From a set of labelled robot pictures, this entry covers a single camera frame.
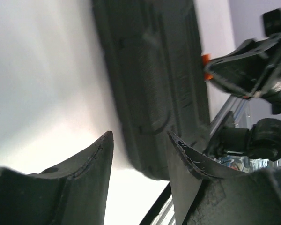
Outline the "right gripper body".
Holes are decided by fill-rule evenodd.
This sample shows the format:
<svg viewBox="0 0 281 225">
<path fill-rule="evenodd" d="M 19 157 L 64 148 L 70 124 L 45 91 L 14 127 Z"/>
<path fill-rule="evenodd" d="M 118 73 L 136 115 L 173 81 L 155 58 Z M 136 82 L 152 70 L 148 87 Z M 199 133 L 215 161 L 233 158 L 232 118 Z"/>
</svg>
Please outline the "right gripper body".
<svg viewBox="0 0 281 225">
<path fill-rule="evenodd" d="M 254 52 L 261 57 L 261 72 L 251 98 L 262 98 L 269 103 L 281 103 L 281 33 L 254 41 Z"/>
</svg>

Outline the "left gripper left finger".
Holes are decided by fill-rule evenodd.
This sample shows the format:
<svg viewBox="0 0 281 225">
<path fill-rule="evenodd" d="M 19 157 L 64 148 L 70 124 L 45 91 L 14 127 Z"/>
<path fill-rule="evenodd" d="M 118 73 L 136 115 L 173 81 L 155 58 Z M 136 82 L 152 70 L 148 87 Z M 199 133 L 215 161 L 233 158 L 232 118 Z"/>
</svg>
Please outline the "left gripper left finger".
<svg viewBox="0 0 281 225">
<path fill-rule="evenodd" d="M 41 173 L 0 167 L 0 225 L 102 225 L 113 133 Z"/>
</svg>

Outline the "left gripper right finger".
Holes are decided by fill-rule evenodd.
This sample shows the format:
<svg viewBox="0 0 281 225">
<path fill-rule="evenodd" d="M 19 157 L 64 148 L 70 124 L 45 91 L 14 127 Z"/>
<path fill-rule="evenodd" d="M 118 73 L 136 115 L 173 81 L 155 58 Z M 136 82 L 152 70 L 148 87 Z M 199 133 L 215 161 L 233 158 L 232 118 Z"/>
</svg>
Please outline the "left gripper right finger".
<svg viewBox="0 0 281 225">
<path fill-rule="evenodd" d="M 178 225 L 281 225 L 281 166 L 245 173 L 213 161 L 173 132 L 166 149 Z"/>
</svg>

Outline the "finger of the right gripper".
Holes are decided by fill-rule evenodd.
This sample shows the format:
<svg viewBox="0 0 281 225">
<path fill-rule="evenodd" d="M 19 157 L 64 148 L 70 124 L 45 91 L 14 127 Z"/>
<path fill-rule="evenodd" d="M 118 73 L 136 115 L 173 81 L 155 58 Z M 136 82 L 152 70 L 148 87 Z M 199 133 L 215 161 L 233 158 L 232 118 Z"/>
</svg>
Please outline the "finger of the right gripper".
<svg viewBox="0 0 281 225">
<path fill-rule="evenodd" d="M 251 98 L 268 75 L 269 39 L 247 39 L 233 52 L 207 62 L 205 72 L 220 90 L 240 98 Z"/>
</svg>

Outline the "black plastic tool case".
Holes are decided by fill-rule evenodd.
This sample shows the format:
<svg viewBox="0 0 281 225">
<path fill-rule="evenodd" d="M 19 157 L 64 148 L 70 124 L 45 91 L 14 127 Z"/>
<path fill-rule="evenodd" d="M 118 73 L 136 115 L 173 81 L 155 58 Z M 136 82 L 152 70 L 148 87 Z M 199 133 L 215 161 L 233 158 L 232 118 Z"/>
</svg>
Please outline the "black plastic tool case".
<svg viewBox="0 0 281 225">
<path fill-rule="evenodd" d="M 97 32 L 133 167 L 168 180 L 167 133 L 197 150 L 210 116 L 193 0 L 95 0 Z"/>
</svg>

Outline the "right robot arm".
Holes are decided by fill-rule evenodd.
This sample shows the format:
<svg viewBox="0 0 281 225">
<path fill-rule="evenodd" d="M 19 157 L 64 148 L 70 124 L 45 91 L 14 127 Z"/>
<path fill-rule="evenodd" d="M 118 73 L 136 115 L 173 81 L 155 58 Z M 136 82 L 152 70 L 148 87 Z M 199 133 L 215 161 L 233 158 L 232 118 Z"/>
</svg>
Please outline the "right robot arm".
<svg viewBox="0 0 281 225">
<path fill-rule="evenodd" d="M 210 60 L 205 72 L 218 89 L 244 100 L 261 98 L 270 103 L 272 114 L 281 114 L 281 33 L 244 41 L 230 54 Z M 210 153 L 279 160 L 281 121 L 264 118 L 251 129 L 224 128 Z"/>
</svg>

